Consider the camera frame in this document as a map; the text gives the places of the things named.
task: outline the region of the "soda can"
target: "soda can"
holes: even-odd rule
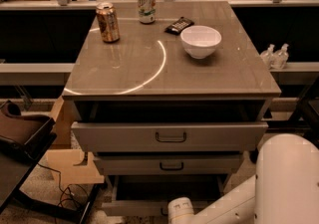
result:
[[[96,9],[102,40],[113,43],[120,39],[117,11],[112,3],[101,3]]]
[[[139,17],[142,23],[152,23],[156,19],[156,0],[138,0]]]

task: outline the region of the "white bowl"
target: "white bowl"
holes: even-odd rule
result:
[[[211,55],[221,42],[220,33],[206,26],[191,26],[180,34],[183,48],[196,59]]]

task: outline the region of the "clear bottle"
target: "clear bottle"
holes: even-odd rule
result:
[[[276,51],[271,58],[271,68],[283,69],[286,66],[288,60],[287,53],[288,45],[284,44],[280,50]]]
[[[262,59],[263,63],[267,66],[268,69],[270,69],[271,67],[271,57],[273,54],[274,47],[274,45],[269,45],[268,49],[260,54],[260,58]]]

